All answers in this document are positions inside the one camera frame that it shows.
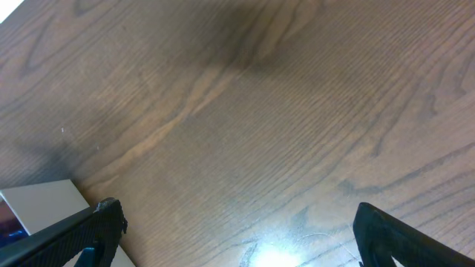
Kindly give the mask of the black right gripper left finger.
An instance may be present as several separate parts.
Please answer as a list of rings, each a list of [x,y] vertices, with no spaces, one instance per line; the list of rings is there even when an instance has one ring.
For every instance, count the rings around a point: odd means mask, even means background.
[[[1,248],[1,267],[109,267],[128,222],[120,201],[107,198],[23,240]]]

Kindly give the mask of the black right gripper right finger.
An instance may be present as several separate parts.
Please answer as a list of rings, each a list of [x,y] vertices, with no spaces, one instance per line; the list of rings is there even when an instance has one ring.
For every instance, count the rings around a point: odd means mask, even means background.
[[[363,267],[474,266],[471,258],[368,202],[358,205],[353,233]]]

